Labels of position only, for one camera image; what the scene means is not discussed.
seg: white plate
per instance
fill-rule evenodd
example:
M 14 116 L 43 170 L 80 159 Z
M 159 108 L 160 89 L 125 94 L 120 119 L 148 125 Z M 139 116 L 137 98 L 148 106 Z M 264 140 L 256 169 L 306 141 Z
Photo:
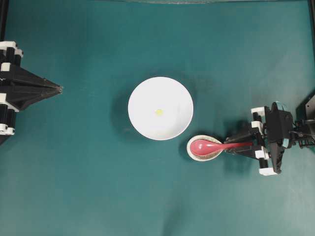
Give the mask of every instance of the white plate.
M 154 77 L 143 81 L 132 92 L 128 114 L 133 127 L 143 136 L 168 140 L 180 135 L 190 124 L 193 102 L 181 83 Z

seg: teal surface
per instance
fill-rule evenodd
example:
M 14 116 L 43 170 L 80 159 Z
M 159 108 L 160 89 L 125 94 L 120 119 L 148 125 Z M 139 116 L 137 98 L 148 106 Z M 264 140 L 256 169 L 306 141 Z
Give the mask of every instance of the teal surface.
M 0 147 L 0 235 L 315 235 L 311 150 L 288 150 L 276 177 L 249 158 L 199 163 L 185 150 L 196 134 L 222 140 L 252 107 L 279 100 L 295 113 L 314 90 L 306 0 L 12 0 L 6 39 L 64 91 L 21 112 Z M 190 126 L 169 141 L 127 117 L 130 93 L 153 76 L 194 100 Z

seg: small yellow object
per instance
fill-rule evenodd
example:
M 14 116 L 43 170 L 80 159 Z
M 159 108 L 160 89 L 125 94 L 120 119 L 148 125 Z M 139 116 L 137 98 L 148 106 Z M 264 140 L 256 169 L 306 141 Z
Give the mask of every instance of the small yellow object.
M 163 111 L 161 109 L 157 109 L 156 110 L 156 115 L 162 116 L 163 115 Z

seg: red spoon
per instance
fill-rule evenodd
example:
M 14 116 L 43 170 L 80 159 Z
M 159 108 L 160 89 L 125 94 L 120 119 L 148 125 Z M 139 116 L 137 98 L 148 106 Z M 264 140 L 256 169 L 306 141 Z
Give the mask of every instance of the red spoon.
M 214 152 L 238 148 L 243 146 L 251 146 L 252 142 L 233 143 L 233 144 L 217 144 L 208 140 L 199 139 L 191 143 L 190 150 L 194 155 L 205 156 Z

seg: white bracket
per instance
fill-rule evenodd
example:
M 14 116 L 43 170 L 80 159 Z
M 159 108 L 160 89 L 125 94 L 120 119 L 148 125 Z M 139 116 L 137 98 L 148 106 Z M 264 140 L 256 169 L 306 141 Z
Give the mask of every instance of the white bracket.
M 263 136 L 264 134 L 262 133 L 262 123 L 260 121 L 252 121 L 252 128 L 258 128 L 260 134 Z
M 6 93 L 0 93 L 0 104 L 5 104 L 8 106 L 8 109 L 13 109 L 15 112 L 19 112 L 17 108 L 6 101 Z
M 0 124 L 0 135 L 4 135 L 6 133 L 8 126 L 6 124 Z
M 15 128 L 8 127 L 6 129 L 5 135 L 14 135 L 15 134 Z
M 10 71 L 11 63 L 4 62 L 1 64 L 1 71 Z
M 274 169 L 272 167 L 269 168 L 261 168 L 259 169 L 259 173 L 263 176 L 273 176 L 277 175 L 276 172 L 274 172 Z
M 6 53 L 7 48 L 14 48 L 14 55 L 20 55 L 23 57 L 23 51 L 16 46 L 14 41 L 2 41 L 0 42 L 0 50 L 4 50 Z
M 251 113 L 257 112 L 261 117 L 265 116 L 265 107 L 255 107 L 251 109 Z
M 265 147 L 261 147 L 261 150 L 255 151 L 255 157 L 257 159 L 264 158 L 265 160 L 269 160 L 268 151 Z

